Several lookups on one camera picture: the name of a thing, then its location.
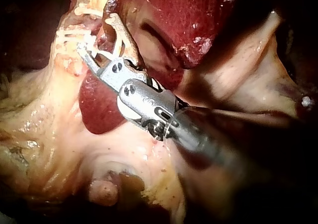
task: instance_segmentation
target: dark background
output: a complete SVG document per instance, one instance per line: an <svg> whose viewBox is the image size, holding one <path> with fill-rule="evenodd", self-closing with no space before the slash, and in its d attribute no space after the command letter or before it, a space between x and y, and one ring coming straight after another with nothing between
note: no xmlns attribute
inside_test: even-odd
<svg viewBox="0 0 318 224"><path fill-rule="evenodd" d="M317 0L238 0L238 6L230 20L232 20L231 24L236 25L235 30L239 31L249 23L264 18L271 9L277 8L277 11L286 19L277 32L278 52L281 60L293 79L301 79L301 75L305 74L304 86L306 84L317 85L316 4ZM30 66L43 67L43 64L48 62L50 44L60 17L67 11L68 5L69 0L0 0L0 71L14 66L22 69L29 69ZM292 52L299 55L297 61L284 54L290 28L294 31ZM315 125L308 128L308 132L304 135L304 143L310 143L312 138L314 139L315 131ZM315 214L318 213L315 191L317 166L315 154L313 148L308 156L308 159L312 160L311 170L304 170L313 176L312 189L291 190L258 186L244 190L237 197L236 214L231 223L262 223L265 221L317 223L317 217L315 217ZM9 189L1 186L0 192L2 192L0 197L4 193L10 194ZM208 214L200 208L192 204L188 208L186 223L211 223ZM0 210L15 217L19 224L28 222L166 223L168 221L168 214L160 208L140 207L124 215L118 215L116 207L105 209L76 197L66 201L64 211L54 219L30 212L25 203L16 198L12 198L10 203L0 202Z"/></svg>

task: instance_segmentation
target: instrument screw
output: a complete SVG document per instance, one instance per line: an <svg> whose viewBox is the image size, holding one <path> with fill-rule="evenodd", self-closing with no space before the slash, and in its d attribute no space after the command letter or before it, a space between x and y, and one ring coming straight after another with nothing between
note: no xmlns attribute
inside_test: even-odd
<svg viewBox="0 0 318 224"><path fill-rule="evenodd" d="M115 64L113 66L113 73L118 73L123 68L123 65L121 63Z"/></svg>
<svg viewBox="0 0 318 224"><path fill-rule="evenodd" d="M124 93L125 93L126 96L130 96L130 95L134 94L135 91L136 91L135 86L134 86L134 85L131 85L131 84L130 84L130 85L127 85L127 86L125 87L125 89L124 89Z"/></svg>

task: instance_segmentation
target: small white spot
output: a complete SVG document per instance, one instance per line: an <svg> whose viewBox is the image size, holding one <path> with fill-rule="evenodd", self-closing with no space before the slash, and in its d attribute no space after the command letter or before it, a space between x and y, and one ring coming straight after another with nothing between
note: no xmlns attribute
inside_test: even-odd
<svg viewBox="0 0 318 224"><path fill-rule="evenodd" d="M205 39L202 47L200 48L201 54L206 54L211 47L211 39Z"/></svg>
<svg viewBox="0 0 318 224"><path fill-rule="evenodd" d="M31 116L34 116L38 111L37 110L34 110L31 112Z"/></svg>
<svg viewBox="0 0 318 224"><path fill-rule="evenodd" d="M303 97L302 105L303 105L304 107L310 106L311 103L312 103L312 101L311 101L310 97L308 97L308 96Z"/></svg>
<svg viewBox="0 0 318 224"><path fill-rule="evenodd" d="M195 37L195 39L193 40L193 43L199 43L201 41L201 37Z"/></svg>

